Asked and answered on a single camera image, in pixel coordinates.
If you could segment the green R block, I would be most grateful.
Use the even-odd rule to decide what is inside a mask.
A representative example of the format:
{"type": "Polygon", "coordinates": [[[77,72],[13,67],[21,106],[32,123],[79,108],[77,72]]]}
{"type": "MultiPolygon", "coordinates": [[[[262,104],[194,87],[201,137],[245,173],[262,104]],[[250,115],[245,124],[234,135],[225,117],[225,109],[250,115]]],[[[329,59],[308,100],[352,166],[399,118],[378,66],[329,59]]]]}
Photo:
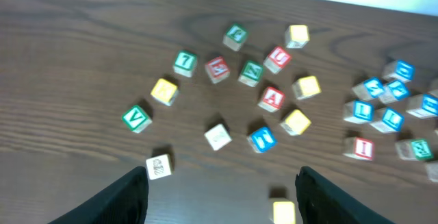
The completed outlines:
{"type": "Polygon", "coordinates": [[[427,162],[425,164],[427,176],[430,181],[438,182],[438,161],[427,162]]]}

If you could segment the yellow O block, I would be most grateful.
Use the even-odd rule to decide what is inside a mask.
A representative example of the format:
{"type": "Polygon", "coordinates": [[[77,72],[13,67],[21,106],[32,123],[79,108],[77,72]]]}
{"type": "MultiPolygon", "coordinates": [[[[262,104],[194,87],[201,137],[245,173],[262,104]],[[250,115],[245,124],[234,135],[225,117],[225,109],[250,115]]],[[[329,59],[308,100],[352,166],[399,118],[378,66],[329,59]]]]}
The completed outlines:
{"type": "Polygon", "coordinates": [[[321,93],[316,76],[301,77],[292,84],[292,90],[297,100],[308,99],[321,93]]]}

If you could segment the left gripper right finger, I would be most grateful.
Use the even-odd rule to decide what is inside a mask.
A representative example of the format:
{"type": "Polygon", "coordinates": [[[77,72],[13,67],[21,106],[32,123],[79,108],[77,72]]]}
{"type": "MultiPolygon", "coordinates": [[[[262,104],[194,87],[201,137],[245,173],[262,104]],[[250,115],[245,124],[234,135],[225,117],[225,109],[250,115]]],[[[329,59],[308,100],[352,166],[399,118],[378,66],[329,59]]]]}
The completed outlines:
{"type": "Polygon", "coordinates": [[[300,169],[295,187],[306,224],[393,224],[309,166],[300,169]]]}

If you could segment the yellow C block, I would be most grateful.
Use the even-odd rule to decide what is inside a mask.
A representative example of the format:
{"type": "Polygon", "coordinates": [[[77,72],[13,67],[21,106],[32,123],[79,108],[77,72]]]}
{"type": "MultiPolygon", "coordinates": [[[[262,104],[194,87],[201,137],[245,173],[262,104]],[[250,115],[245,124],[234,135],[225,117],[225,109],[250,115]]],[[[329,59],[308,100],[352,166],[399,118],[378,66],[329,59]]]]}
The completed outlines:
{"type": "Polygon", "coordinates": [[[295,205],[285,198],[270,198],[270,220],[274,224],[295,224],[295,205]]]}

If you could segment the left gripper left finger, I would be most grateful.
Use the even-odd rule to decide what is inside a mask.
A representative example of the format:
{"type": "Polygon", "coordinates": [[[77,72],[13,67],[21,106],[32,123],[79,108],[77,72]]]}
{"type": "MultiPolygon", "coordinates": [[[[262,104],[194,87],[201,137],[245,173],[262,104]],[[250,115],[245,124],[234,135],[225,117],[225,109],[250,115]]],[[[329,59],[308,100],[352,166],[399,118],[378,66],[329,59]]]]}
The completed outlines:
{"type": "Polygon", "coordinates": [[[50,224],[144,224],[148,195],[146,169],[137,166],[50,224]]]}

